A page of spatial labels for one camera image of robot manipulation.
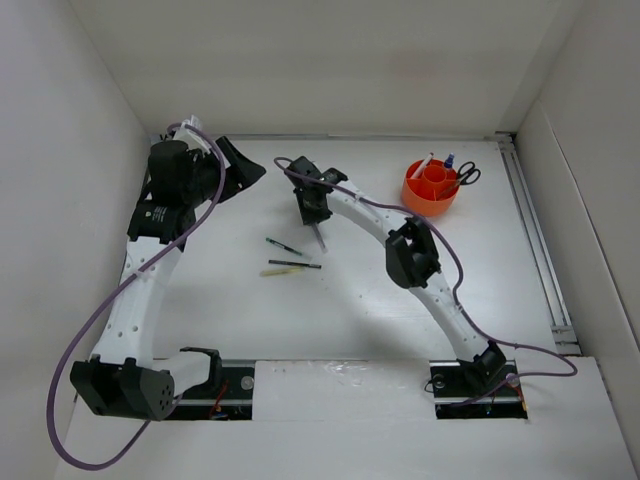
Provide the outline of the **grey purple pen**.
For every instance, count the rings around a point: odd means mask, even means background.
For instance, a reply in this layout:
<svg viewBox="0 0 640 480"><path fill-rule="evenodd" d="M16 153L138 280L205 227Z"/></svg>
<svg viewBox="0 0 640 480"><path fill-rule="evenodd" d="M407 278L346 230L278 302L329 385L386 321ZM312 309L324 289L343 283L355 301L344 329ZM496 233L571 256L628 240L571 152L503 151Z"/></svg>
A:
<svg viewBox="0 0 640 480"><path fill-rule="evenodd" d="M323 254L326 254L328 250L327 250L324 238L323 238L323 236L321 234L319 225L317 223L315 223L311 227L312 227L312 230L314 232L315 238L316 238L316 240L317 240L317 242L319 244L319 248L320 248L321 252Z"/></svg>

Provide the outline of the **white marker red cap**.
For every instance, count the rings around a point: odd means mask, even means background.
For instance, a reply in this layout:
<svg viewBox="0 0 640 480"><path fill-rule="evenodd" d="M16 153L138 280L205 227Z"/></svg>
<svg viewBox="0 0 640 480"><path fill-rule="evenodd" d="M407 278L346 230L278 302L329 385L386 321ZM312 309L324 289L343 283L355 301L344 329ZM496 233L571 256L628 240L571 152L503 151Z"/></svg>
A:
<svg viewBox="0 0 640 480"><path fill-rule="evenodd" d="M413 174L411 175L412 179L417 179L420 177L420 175L422 174L423 170L426 168L426 166L429 164L429 162L433 159L434 157L434 153L430 152L418 165L418 167L414 170Z"/></svg>

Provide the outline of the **black handled scissors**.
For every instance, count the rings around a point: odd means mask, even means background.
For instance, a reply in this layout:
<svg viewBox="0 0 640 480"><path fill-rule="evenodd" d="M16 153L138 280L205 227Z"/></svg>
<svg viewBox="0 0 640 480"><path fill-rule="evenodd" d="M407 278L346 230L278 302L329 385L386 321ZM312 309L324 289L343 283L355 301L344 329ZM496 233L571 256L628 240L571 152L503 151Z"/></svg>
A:
<svg viewBox="0 0 640 480"><path fill-rule="evenodd" d="M476 167L476 164L473 161L465 162L457 170L454 183L440 193L440 198L447 196L461 186L474 184L480 177L481 171Z"/></svg>

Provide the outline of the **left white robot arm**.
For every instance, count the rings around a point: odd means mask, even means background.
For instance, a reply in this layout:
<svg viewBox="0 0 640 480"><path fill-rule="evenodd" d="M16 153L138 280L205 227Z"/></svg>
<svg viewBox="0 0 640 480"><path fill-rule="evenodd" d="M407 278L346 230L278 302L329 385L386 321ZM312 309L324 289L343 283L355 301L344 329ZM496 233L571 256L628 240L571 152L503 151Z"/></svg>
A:
<svg viewBox="0 0 640 480"><path fill-rule="evenodd" d="M210 150L183 135L150 148L149 181L127 230L124 289L90 359L75 362L70 373L78 395L96 415L161 421L170 415L175 397L189 390L208 397L222 387L222 361L215 349L184 347L168 359L153 355L162 301L186 247L183 235L196 223L196 209L232 198L266 172L227 137L215 145Z"/></svg>

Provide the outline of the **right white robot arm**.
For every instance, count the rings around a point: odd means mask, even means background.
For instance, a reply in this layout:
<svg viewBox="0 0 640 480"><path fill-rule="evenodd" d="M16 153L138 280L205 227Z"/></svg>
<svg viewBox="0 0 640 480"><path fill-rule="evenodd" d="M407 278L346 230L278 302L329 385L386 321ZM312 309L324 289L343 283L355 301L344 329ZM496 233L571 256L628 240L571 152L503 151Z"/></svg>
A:
<svg viewBox="0 0 640 480"><path fill-rule="evenodd" d="M485 394L502 380L507 360L494 340L471 326L453 296L428 222L397 206L370 199L341 171L320 171L302 156L283 173L294 185L303 222L340 215L373 236L383 247L386 273L431 314L449 340L462 381L471 396Z"/></svg>

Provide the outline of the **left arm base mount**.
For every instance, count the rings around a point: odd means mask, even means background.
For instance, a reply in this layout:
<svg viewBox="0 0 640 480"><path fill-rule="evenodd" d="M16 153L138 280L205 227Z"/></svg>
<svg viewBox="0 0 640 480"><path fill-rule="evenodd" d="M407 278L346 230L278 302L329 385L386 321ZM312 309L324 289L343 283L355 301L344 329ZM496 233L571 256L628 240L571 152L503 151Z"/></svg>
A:
<svg viewBox="0 0 640 480"><path fill-rule="evenodd" d="M223 360L221 379L183 394L168 421L250 421L255 387L254 360Z"/></svg>

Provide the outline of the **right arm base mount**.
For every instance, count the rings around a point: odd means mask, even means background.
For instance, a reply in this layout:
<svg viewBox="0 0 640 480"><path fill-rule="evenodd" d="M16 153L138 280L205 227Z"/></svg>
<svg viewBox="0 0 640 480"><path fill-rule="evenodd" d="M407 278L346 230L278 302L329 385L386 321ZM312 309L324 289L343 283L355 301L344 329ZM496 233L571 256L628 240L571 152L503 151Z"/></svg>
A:
<svg viewBox="0 0 640 480"><path fill-rule="evenodd" d="M457 361L433 361L424 391L433 397L437 420L493 420L528 418L524 395L519 384L498 385L518 373L516 363L508 360L496 379L480 390L464 377Z"/></svg>

